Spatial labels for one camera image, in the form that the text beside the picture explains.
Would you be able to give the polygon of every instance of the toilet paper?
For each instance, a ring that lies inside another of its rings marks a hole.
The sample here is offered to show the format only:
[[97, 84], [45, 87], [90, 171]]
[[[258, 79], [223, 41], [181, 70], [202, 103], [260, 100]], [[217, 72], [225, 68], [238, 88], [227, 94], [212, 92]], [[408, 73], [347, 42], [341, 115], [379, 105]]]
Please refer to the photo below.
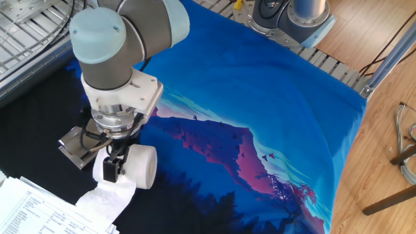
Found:
[[103, 160], [107, 151], [98, 151], [93, 168], [93, 177], [98, 182], [94, 190], [80, 197], [75, 204], [84, 211], [84, 215], [109, 226], [127, 207], [137, 187], [149, 189], [155, 179], [156, 150], [151, 146], [133, 145], [130, 147], [124, 175], [116, 183], [103, 179]]

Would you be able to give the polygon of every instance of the cable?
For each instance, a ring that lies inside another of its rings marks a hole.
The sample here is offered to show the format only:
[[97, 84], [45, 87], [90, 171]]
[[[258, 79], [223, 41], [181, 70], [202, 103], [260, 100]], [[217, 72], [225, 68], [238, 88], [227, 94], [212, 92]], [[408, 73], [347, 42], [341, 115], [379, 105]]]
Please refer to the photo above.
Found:
[[[405, 103], [400, 103], [400, 105], [399, 105], [399, 107], [396, 111], [397, 149], [398, 149], [399, 154], [406, 151], [410, 146], [413, 146], [413, 145], [409, 145], [409, 146], [406, 146], [405, 149], [403, 149], [402, 131], [400, 129], [400, 123], [402, 121], [403, 111], [406, 107], [409, 107], [411, 110], [415, 111], [415, 109], [413, 107], [410, 107], [410, 106], [406, 105]], [[400, 171], [402, 172], [403, 176], [409, 181], [409, 183], [411, 183], [412, 185], [416, 185], [416, 175], [410, 170], [410, 168], [408, 166], [408, 160], [409, 159], [407, 158], [400, 165]]]
[[28, 9], [29, 5], [33, 2], [33, 0], [30, 0], [29, 3], [27, 3], [25, 9], [23, 10], [23, 12], [21, 12], [21, 14], [12, 22], [12, 24], [10, 25], [10, 27], [6, 30], [5, 34], [1, 37], [0, 40], [0, 45], [5, 41], [5, 38], [7, 36], [7, 33], [11, 30], [11, 28], [13, 27], [13, 25], [22, 17], [22, 15], [25, 13], [25, 11]]
[[81, 147], [84, 149], [84, 150], [86, 150], [86, 151], [89, 151], [89, 152], [95, 152], [95, 151], [98, 151], [98, 150], [100, 150], [100, 149], [102, 149], [102, 148], [104, 148], [104, 147], [106, 147], [106, 146], [108, 146], [109, 144], [111, 144], [111, 142], [112, 142], [112, 138], [111, 137], [109, 137], [104, 143], [102, 143], [102, 144], [100, 144], [100, 145], [98, 145], [98, 146], [95, 146], [95, 147], [93, 147], [93, 148], [88, 148], [88, 147], [86, 147], [85, 145], [84, 145], [84, 135], [86, 134], [86, 129], [83, 127], [82, 129], [81, 129], [81, 133], [80, 133], [80, 136], [79, 136], [79, 144], [81, 145]]
[[[405, 57], [403, 57], [402, 59], [400, 59], [400, 61], [397, 64], [400, 64], [401, 62], [405, 61], [408, 57], [410, 57], [412, 54], [414, 54], [414, 52], [416, 52], [416, 48], [413, 49], [412, 51], [410, 51], [410, 53], [408, 53]], [[381, 61], [385, 60], [385, 58], [387, 58], [387, 57], [381, 58], [380, 60], [377, 60], [374, 63], [376, 64], [378, 62], [381, 62]], [[374, 72], [365, 74], [365, 76], [367, 76], [367, 75], [374, 75]]]
[[398, 31], [396, 32], [396, 34], [392, 37], [392, 39], [390, 39], [390, 41], [389, 41], [389, 43], [387, 43], [387, 45], [385, 45], [385, 47], [378, 53], [378, 55], [377, 55], [377, 57], [376, 58], [374, 58], [374, 60], [370, 63], [370, 64], [368, 64], [368, 65], [366, 65], [366, 66], [364, 66], [364, 68], [362, 68], [361, 70], [360, 70], [360, 73], [361, 73], [361, 71], [363, 71], [362, 73], [361, 73], [361, 76], [363, 76], [369, 69], [370, 69], [370, 67], [372, 66], [372, 65], [374, 65], [374, 64], [376, 64], [377, 62], [381, 62], [382, 60], [384, 60], [385, 59], [385, 57], [384, 58], [382, 58], [381, 60], [379, 60], [379, 61], [377, 61], [377, 59], [378, 59], [378, 57], [380, 57], [382, 54], [383, 54], [383, 52], [390, 46], [390, 44], [393, 42], [393, 40], [397, 37], [397, 35], [401, 32], [401, 30], [409, 23], [409, 21], [414, 17], [414, 16], [416, 16], [416, 11], [403, 23], [403, 25], [398, 29]]
[[413, 131], [416, 129], [416, 123], [412, 124], [409, 127], [409, 136], [413, 139], [414, 142], [416, 142], [415, 135], [413, 135]]
[[151, 60], [151, 57], [150, 58], [147, 58], [144, 61], [143, 66], [141, 67], [141, 69], [139, 71], [143, 72], [144, 71], [144, 68], [146, 68], [146, 66], [149, 64], [150, 60]]
[[75, 0], [72, 0], [71, 13], [70, 13], [70, 15], [68, 17], [68, 20], [65, 22], [64, 26], [62, 27], [62, 30], [61, 31], [65, 30], [66, 26], [68, 26], [68, 24], [70, 23], [71, 17], [73, 16], [74, 9], [75, 9]]

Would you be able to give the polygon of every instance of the blue printed fabric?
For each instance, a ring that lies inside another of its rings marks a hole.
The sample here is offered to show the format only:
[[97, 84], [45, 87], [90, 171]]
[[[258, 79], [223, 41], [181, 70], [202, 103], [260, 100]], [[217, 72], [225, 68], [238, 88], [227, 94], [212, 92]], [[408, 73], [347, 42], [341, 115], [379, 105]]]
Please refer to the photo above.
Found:
[[184, 185], [230, 233], [329, 233], [367, 102], [249, 28], [183, 4], [189, 36], [144, 70], [164, 84], [140, 137], [157, 149], [157, 178]]

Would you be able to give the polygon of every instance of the metal bracket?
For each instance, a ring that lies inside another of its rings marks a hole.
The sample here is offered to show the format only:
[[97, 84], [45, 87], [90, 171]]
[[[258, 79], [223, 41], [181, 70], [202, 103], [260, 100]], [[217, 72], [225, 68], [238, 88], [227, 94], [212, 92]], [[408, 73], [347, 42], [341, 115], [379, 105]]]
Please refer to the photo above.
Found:
[[[87, 131], [100, 134], [97, 130], [96, 123], [91, 119], [86, 127]], [[83, 149], [79, 143], [80, 127], [74, 127], [69, 133], [66, 133], [60, 140], [59, 150], [65, 154], [79, 169], [83, 169], [93, 158], [97, 156], [97, 152], [89, 152]], [[99, 144], [98, 140], [84, 137], [84, 145], [92, 148]]]
[[17, 24], [25, 23], [60, 0], [0, 0], [0, 12]]
[[359, 93], [361, 97], [365, 99], [370, 99], [372, 92], [374, 91], [373, 88], [371, 88], [369, 85], [366, 85], [364, 89]]

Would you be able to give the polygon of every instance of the white paper sheet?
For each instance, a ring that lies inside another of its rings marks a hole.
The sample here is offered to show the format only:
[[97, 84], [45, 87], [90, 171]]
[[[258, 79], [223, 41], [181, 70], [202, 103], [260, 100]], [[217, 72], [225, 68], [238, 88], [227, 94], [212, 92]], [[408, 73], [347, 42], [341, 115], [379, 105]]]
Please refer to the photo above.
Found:
[[102, 234], [109, 228], [51, 198], [18, 179], [6, 179], [0, 188], [0, 233]]
[[97, 218], [109, 225], [129, 205], [136, 191], [136, 181], [124, 175], [120, 175], [116, 183], [104, 181], [102, 162], [106, 157], [108, 155], [105, 150], [98, 152], [93, 168], [97, 187], [80, 197], [75, 205], [88, 217]]

